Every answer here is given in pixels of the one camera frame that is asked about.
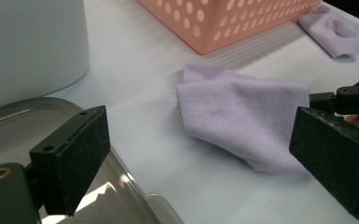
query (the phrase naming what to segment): purple towel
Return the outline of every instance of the purple towel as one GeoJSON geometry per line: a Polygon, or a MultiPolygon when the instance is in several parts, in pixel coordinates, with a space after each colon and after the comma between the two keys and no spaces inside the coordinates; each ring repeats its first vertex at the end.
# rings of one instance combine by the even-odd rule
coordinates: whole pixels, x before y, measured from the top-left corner
{"type": "Polygon", "coordinates": [[[177,92],[188,135],[226,149],[257,171],[305,172],[289,145],[297,107],[310,104],[307,85],[189,65],[177,92]]]}
{"type": "Polygon", "coordinates": [[[298,18],[298,23],[333,58],[359,54],[359,24],[349,21],[328,7],[298,18]]]}

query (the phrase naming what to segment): plastic basket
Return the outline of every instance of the plastic basket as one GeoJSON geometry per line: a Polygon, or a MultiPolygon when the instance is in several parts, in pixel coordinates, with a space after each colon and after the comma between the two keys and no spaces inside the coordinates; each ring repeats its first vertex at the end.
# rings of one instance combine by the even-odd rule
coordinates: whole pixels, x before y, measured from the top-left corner
{"type": "Polygon", "coordinates": [[[300,15],[322,0],[137,0],[199,54],[233,44],[300,15]]]}

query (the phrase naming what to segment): orange basket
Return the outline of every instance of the orange basket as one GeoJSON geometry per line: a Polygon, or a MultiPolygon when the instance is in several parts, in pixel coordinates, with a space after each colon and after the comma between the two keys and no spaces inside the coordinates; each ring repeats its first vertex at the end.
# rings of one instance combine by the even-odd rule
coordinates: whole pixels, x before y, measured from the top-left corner
{"type": "Polygon", "coordinates": [[[312,12],[322,0],[137,0],[199,54],[312,12]]]}

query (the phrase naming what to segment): microfiber cloth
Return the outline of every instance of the microfiber cloth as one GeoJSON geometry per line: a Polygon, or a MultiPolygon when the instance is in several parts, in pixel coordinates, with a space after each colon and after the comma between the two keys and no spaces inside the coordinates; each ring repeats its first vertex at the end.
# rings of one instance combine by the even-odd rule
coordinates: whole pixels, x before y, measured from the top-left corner
{"type": "Polygon", "coordinates": [[[310,105],[307,85],[192,64],[177,93],[188,135],[231,152],[256,171],[306,172],[289,145],[297,107],[310,105]]]}
{"type": "Polygon", "coordinates": [[[359,54],[359,24],[349,21],[330,8],[318,9],[298,18],[301,27],[333,58],[359,54]]]}

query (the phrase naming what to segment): white table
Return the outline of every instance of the white table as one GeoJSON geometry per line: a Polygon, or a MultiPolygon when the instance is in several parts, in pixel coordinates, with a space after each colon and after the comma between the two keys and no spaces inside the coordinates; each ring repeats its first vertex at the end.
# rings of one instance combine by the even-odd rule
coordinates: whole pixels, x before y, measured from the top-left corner
{"type": "Polygon", "coordinates": [[[85,7],[90,70],[50,96],[107,106],[112,145],[146,194],[161,194],[186,224],[359,223],[313,177],[261,174],[187,136],[176,100],[189,63],[322,92],[356,83],[359,55],[333,60],[288,22],[200,56],[134,0],[85,0],[85,7]]]}

